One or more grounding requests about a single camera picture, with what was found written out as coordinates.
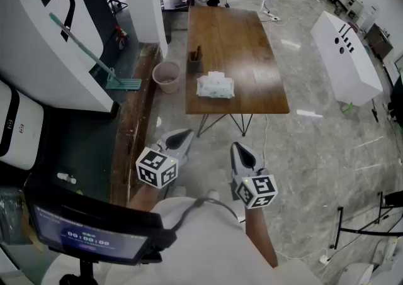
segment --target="pen holder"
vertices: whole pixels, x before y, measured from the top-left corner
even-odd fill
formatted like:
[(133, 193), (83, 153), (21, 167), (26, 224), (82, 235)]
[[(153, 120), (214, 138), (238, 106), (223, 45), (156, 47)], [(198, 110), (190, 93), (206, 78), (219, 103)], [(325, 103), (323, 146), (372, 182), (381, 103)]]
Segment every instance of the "pen holder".
[(196, 74), (198, 72), (203, 72), (203, 62), (202, 62), (202, 48), (197, 51), (191, 51), (188, 54), (188, 62), (186, 68), (190, 74)]

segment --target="mop handle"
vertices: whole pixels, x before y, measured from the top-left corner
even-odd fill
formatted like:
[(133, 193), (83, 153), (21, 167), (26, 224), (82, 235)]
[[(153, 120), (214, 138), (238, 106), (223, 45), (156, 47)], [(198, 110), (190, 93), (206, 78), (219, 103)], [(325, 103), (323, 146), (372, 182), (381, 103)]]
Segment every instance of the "mop handle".
[(105, 65), (102, 61), (100, 61), (99, 58), (97, 58), (97, 56), (95, 56), (92, 51), (90, 51), (86, 46), (84, 46), (80, 40), (78, 40), (76, 38), (75, 35), (73, 35), (71, 33), (71, 31), (61, 22), (61, 20), (58, 19), (58, 17), (56, 17), (56, 15), (54, 15), (52, 12), (49, 13), (50, 18), (55, 21), (56, 25), (58, 25), (59, 27), (61, 27), (63, 29), (64, 32), (67, 33), (67, 35), (76, 43), (76, 45), (83, 51), (85, 52), (87, 55), (89, 55), (91, 57), (91, 59), (93, 59), (103, 70), (105, 70), (109, 75), (112, 76), (112, 78), (116, 79), (118, 82), (122, 83), (118, 78), (116, 78), (116, 75), (108, 68), (107, 65)]

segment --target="gray tile floor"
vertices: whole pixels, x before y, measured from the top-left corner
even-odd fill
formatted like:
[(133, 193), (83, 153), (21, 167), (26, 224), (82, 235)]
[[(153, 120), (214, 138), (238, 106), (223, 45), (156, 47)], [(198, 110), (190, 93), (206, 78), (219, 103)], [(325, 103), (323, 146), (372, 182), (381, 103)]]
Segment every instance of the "gray tile floor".
[[(232, 8), (255, 10), (262, 20), (264, 0), (228, 0)], [(193, 141), (188, 163), (181, 169), (177, 184), (186, 186), (188, 195), (197, 197), (208, 189), (219, 191), (223, 202), (235, 206), (242, 215), (242, 205), (234, 203), (230, 182), (230, 145), (245, 143), (261, 152), (264, 148), (267, 168), (275, 175), (279, 196), (265, 207), (268, 230), (275, 249), (289, 257), (303, 257), (334, 241), (338, 219), (337, 207), (345, 207), (346, 225), (361, 227), (377, 214), (377, 193), (402, 188), (397, 139), (402, 139), (397, 125), (390, 124), (382, 103), (389, 101), (390, 84), (380, 63), (371, 56), (384, 93), (375, 98), (379, 123), (372, 115), (372, 104), (353, 108), (343, 114), (334, 98), (324, 63), (310, 34), (323, 11), (333, 13), (326, 0), (265, 0), (267, 8), (282, 19), (263, 22), (273, 48), (287, 93), (290, 114), (253, 116), (246, 137), (231, 118), (224, 118), (201, 138)], [(173, 17), (172, 42), (166, 60), (176, 62), (182, 71), (178, 92), (166, 95), (157, 91), (149, 125), (148, 142), (177, 128), (197, 131), (201, 116), (186, 115), (185, 60), (187, 13)], [(323, 118), (300, 116), (297, 110), (314, 111)], [(161, 125), (156, 127), (157, 117)], [(212, 123), (218, 116), (211, 116)], [(372, 230), (388, 230), (400, 215), (391, 216)], [(355, 235), (342, 234), (339, 248)], [(352, 262), (369, 262), (379, 237), (362, 236), (334, 256), (326, 269), (318, 259), (325, 250), (304, 259), (325, 284), (335, 284), (343, 267)], [(286, 258), (280, 254), (279, 261)]]

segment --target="white box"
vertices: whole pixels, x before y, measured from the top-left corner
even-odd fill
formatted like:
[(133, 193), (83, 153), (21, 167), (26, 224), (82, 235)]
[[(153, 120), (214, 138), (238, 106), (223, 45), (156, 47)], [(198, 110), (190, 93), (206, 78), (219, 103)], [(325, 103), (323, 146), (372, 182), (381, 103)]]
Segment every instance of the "white box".
[(273, 175), (243, 177), (236, 182), (236, 194), (247, 209), (268, 206), (278, 194)]
[(136, 161), (137, 177), (153, 187), (162, 189), (178, 177), (178, 160), (144, 148)]
[(362, 106), (383, 89), (377, 71), (354, 30), (350, 29), (344, 38), (341, 37), (349, 27), (349, 24), (324, 11), (311, 34), (321, 53), (336, 100)]
[(0, 81), (0, 161), (30, 170), (37, 159), (43, 108)]

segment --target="black strap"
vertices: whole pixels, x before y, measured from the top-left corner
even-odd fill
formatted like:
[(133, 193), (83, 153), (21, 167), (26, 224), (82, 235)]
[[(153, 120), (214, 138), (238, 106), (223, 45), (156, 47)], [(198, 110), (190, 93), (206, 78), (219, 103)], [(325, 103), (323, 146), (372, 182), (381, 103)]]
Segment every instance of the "black strap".
[[(70, 7), (69, 11), (67, 12), (67, 16), (65, 17), (64, 26), (70, 30), (71, 23), (73, 22), (74, 10), (76, 9), (76, 1), (75, 0), (69, 0), (69, 1), (70, 1)], [(62, 32), (60, 32), (60, 34), (62, 35), (64, 41), (67, 42), (67, 39), (69, 39), (68, 34), (63, 30)]]
[(230, 207), (228, 207), (227, 205), (223, 204), (222, 202), (217, 201), (215, 199), (211, 199), (211, 198), (200, 198), (200, 199), (196, 199), (195, 202), (188, 209), (186, 209), (183, 212), (181, 219), (176, 223), (176, 225), (174, 225), (172, 227), (171, 230), (174, 231), (174, 232), (177, 232), (178, 229), (181, 228), (181, 226), (182, 226), (182, 224), (184, 222), (184, 219), (188, 216), (190, 211), (193, 211), (194, 209), (201, 207), (204, 202), (214, 203), (214, 204), (217, 204), (219, 206), (223, 206), (225, 209), (227, 209), (228, 211), (230, 211), (234, 215), (236, 220), (238, 220), (238, 217), (233, 212), (233, 210)]
[(18, 94), (18, 91), (11, 86), (8, 87), (11, 89), (11, 101), (7, 112), (6, 122), (4, 123), (3, 135), (0, 141), (0, 157), (6, 155), (10, 148), (15, 118), (17, 117), (18, 106), (20, 105), (20, 95)]

